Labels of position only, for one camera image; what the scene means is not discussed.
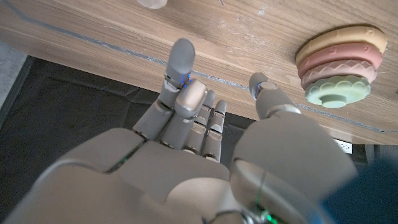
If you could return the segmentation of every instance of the green led light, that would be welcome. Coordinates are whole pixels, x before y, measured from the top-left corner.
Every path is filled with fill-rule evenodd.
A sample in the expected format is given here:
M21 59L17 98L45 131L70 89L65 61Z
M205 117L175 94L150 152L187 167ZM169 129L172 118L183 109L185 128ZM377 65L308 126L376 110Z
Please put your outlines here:
M272 222L273 224L278 224L278 221L273 219L273 217L271 215L267 216L268 221Z

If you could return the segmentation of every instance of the silicone stacking toy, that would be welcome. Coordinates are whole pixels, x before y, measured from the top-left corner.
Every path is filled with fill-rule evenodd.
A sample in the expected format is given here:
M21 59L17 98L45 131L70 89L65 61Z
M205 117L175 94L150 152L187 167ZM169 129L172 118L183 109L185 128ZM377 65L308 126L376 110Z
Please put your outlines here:
M305 90L307 100L326 108L339 108L364 99L371 92L366 78L348 75L331 77L310 84Z
M304 45L296 65L308 102L340 108L364 99L386 46L383 32L365 26L333 30Z
M336 74L364 77L369 83L376 78L376 71L370 63L360 60L340 60L325 63L307 71L301 79L301 87L306 89L309 84L322 78L334 77Z
M380 67L382 54L370 44L352 43L339 44L319 50L304 59L297 68L298 76L303 77L305 72L328 62L337 60L363 60L369 62L375 69Z

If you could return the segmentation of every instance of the robot finger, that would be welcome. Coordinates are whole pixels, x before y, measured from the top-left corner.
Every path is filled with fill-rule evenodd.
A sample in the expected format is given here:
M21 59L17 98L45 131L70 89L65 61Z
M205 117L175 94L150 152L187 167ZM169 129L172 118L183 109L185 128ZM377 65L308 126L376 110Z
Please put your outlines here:
M209 90L206 99L199 110L198 116L195 118L192 127L189 130L183 147L184 151L200 155L203 138L205 138L206 125L215 97L216 93L213 90Z
M280 111L301 113L283 90L262 73L257 72L251 76L249 89L256 100L260 119L267 119Z
M160 139L162 144L182 149L207 92L206 85L196 79L181 91L175 100L175 114Z
M213 116L210 119L207 135L201 151L203 157L215 162L220 162L221 157L221 140L223 139L225 111L226 102L220 100L217 102Z
M160 95L134 125L136 133L149 140L157 139L173 114L178 94L189 81L194 59L195 49L189 40L179 39L174 43Z

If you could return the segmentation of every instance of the white object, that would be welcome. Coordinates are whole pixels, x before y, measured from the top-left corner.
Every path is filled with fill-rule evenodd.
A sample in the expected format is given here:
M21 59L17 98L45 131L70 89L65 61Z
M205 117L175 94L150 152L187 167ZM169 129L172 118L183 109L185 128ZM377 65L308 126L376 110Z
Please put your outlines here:
M343 142L343 141L340 141L337 139L335 139L335 141L340 146L340 148L343 150L343 152L348 153L348 154L353 153L353 145L351 143Z
M149 9L160 9L167 4L167 0L137 0L137 2Z

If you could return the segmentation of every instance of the wood grain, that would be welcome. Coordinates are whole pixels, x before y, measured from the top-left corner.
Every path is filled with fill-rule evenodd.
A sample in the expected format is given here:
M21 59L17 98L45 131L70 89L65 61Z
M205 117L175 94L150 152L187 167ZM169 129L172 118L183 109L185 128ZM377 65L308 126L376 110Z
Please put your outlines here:
M303 113L333 137L355 143L398 143L397 132L381 133L398 130L398 24L394 22L398 3L394 0L224 1L224 6L219 1L170 0L156 11L133 0L7 2L32 21L2 3L0 38L33 56L159 91L164 65L109 46L166 61L171 45L186 37L197 51L194 70L241 86L248 86L253 72L263 72L295 103L310 107ZM294 65L295 52L319 32L355 23L378 26L389 39L372 93L341 109L307 103ZM227 100L230 113L257 119L248 91L199 79Z

